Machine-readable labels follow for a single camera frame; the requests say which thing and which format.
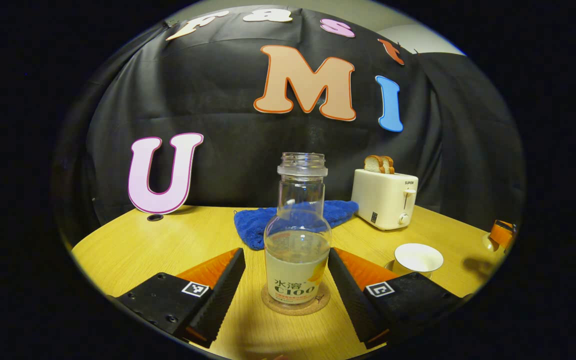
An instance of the white toaster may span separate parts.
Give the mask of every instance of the white toaster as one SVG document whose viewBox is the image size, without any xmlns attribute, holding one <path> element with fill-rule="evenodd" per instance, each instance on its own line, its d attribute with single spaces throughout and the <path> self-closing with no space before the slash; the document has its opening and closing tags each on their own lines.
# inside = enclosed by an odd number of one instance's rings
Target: white toaster
<svg viewBox="0 0 576 360">
<path fill-rule="evenodd" d="M 410 224 L 419 179 L 404 173 L 378 173 L 357 169 L 352 183 L 352 201 L 357 215 L 379 230 L 404 228 Z"/>
</svg>

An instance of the orange letter m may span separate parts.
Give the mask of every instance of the orange letter m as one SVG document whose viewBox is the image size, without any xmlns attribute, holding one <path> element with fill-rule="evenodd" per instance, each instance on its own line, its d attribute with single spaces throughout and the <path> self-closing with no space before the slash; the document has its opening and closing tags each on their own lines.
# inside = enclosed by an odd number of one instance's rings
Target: orange letter m
<svg viewBox="0 0 576 360">
<path fill-rule="evenodd" d="M 261 52 L 268 55 L 268 74 L 263 96 L 254 101 L 259 112 L 284 114 L 294 104 L 286 97 L 288 83 L 305 113 L 315 108 L 324 90 L 326 101 L 319 107 L 325 117 L 353 121 L 357 117 L 350 94 L 350 73 L 353 64 L 338 57 L 329 57 L 314 71 L 299 50 L 290 46 L 266 45 Z"/>
</svg>

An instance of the glass bottle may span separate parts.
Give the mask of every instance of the glass bottle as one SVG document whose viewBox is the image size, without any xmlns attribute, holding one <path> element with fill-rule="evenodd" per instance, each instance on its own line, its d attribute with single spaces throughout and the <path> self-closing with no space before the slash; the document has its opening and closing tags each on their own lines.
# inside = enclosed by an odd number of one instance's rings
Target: glass bottle
<svg viewBox="0 0 576 360">
<path fill-rule="evenodd" d="M 332 233 L 323 217 L 328 169 L 321 153 L 284 152 L 277 214 L 263 232 L 268 293 L 281 303 L 311 301 L 322 282 Z"/>
</svg>

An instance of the bottle neck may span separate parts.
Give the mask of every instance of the bottle neck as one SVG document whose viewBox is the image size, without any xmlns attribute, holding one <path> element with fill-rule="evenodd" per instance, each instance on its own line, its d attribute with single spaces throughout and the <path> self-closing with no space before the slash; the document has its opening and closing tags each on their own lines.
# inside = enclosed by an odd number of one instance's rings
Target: bottle neck
<svg viewBox="0 0 576 360">
<path fill-rule="evenodd" d="M 291 210 L 324 214 L 324 178 L 316 176 L 281 175 L 277 215 Z"/>
</svg>

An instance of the toaster knob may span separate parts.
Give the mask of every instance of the toaster knob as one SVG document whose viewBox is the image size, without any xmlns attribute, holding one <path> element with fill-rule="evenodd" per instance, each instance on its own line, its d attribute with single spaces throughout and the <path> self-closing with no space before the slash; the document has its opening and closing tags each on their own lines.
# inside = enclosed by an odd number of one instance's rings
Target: toaster knob
<svg viewBox="0 0 576 360">
<path fill-rule="evenodd" d="M 399 221 L 398 221 L 398 223 L 399 223 L 399 225 L 403 225 L 403 224 L 407 223 L 408 220 L 409 220 L 408 214 L 403 213 L 403 214 L 399 215 Z"/>
</svg>

